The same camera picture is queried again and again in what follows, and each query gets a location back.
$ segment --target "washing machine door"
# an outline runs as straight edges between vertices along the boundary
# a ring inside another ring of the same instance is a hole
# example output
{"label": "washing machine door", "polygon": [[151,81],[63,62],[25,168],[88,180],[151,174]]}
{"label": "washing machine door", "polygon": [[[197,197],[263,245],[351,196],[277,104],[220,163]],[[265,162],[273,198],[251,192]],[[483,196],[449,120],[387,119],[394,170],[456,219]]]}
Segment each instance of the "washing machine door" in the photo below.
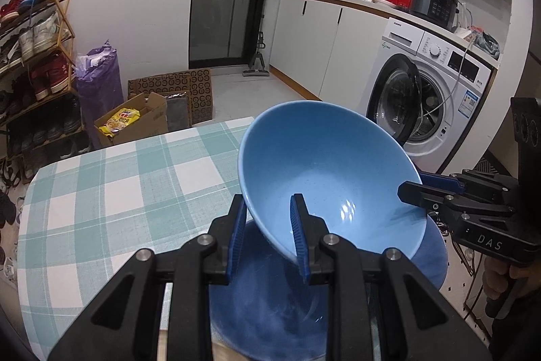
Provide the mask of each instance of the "washing machine door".
{"label": "washing machine door", "polygon": [[421,76],[415,64],[405,54],[394,54],[378,75],[366,117],[403,146],[418,122],[420,89]]}

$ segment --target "open cardboard box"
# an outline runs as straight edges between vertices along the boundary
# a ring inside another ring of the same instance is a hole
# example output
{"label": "open cardboard box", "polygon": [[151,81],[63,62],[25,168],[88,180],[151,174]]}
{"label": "open cardboard box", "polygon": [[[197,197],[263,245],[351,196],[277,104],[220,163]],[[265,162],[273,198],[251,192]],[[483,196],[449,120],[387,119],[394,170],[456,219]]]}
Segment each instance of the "open cardboard box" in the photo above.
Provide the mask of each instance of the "open cardboard box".
{"label": "open cardboard box", "polygon": [[[122,108],[137,109],[141,117],[123,128],[114,137],[106,137],[100,130],[100,126],[105,126],[107,120],[111,118]],[[94,121],[94,126],[98,132],[99,141],[103,147],[110,147],[123,143],[129,143],[137,139],[162,135],[168,132],[167,129],[167,101],[164,97],[154,92],[148,94],[139,94],[138,96],[125,101],[119,107],[107,112],[103,117]]]}

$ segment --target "finger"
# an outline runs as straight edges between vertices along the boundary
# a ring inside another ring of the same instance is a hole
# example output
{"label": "finger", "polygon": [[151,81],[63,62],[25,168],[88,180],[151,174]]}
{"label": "finger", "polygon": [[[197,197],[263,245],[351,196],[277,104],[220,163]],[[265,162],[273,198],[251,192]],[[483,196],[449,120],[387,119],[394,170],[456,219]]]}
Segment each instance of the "finger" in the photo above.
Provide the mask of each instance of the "finger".
{"label": "finger", "polygon": [[503,275],[499,275],[494,271],[485,271],[485,280],[488,286],[498,293],[505,292],[509,283]]}
{"label": "finger", "polygon": [[502,262],[497,258],[487,257],[485,259],[485,268],[494,271],[500,275],[505,275],[509,271],[509,264]]}
{"label": "finger", "polygon": [[493,290],[486,282],[486,272],[483,274],[483,291],[485,291],[486,296],[492,300],[498,300],[500,297],[500,293]]}
{"label": "finger", "polygon": [[516,266],[511,266],[511,268],[509,268],[509,277],[512,279],[523,279],[524,277],[529,277],[531,275],[532,267],[517,268]]}

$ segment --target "energy label sticker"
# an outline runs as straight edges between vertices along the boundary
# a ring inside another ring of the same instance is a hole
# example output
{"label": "energy label sticker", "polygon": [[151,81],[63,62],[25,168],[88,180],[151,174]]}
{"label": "energy label sticker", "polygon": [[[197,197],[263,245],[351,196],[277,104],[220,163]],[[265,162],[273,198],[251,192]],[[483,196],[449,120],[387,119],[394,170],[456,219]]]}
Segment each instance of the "energy label sticker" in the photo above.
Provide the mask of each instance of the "energy label sticker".
{"label": "energy label sticker", "polygon": [[477,97],[470,91],[466,91],[466,94],[464,94],[464,99],[462,100],[461,105],[458,108],[458,111],[466,118],[470,118],[472,116],[473,110],[475,109],[475,105],[477,104],[477,100],[479,100],[479,97]]}

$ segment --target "washing machine dial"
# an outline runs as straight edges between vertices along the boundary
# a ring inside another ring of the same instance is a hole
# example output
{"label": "washing machine dial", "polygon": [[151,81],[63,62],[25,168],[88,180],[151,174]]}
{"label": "washing machine dial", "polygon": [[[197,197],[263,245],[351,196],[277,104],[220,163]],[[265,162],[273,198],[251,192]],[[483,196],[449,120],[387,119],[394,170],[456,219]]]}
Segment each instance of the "washing machine dial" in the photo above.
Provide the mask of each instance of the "washing machine dial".
{"label": "washing machine dial", "polygon": [[432,57],[437,57],[442,52],[438,45],[430,45],[430,48],[428,50],[430,51],[430,55]]}

